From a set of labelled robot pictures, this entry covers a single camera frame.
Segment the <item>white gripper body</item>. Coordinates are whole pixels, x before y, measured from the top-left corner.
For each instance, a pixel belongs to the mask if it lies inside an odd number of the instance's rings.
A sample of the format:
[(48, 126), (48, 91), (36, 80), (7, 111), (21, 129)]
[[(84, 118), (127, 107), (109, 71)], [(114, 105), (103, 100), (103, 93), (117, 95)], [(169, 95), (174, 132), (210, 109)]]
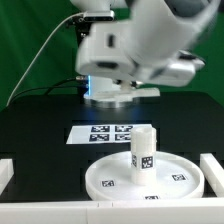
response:
[(177, 29), (96, 23), (79, 46), (76, 71), (112, 80), (181, 87), (205, 66), (185, 44)]

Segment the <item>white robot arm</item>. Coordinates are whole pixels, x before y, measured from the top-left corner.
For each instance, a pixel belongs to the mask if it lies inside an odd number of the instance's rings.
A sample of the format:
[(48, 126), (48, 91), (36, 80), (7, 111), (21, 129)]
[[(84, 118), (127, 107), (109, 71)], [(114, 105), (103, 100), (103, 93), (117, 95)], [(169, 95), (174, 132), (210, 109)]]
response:
[(221, 0), (70, 0), (91, 22), (76, 71), (125, 81), (185, 86), (204, 66), (190, 53)]

